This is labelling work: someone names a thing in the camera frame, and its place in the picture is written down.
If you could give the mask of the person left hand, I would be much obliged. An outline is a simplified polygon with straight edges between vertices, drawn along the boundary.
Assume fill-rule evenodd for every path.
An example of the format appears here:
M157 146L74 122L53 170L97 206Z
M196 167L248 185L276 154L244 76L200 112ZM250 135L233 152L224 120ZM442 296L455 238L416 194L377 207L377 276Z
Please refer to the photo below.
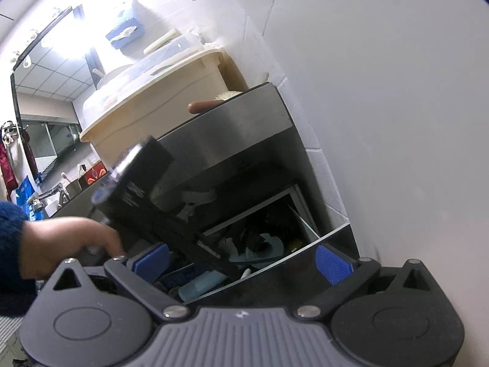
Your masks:
M118 232L88 218L24 223L19 249L20 275L24 279L49 277L59 263L85 247L101 247L112 257L124 255Z

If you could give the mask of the dark blue sleeve forearm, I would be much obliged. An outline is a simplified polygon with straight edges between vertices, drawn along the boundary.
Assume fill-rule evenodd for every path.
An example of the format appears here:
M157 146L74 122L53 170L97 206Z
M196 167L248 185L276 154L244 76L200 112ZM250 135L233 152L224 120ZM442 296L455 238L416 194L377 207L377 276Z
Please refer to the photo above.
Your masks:
M22 230L27 216L12 202L1 202L1 317L22 317L36 298L36 281L20 272Z

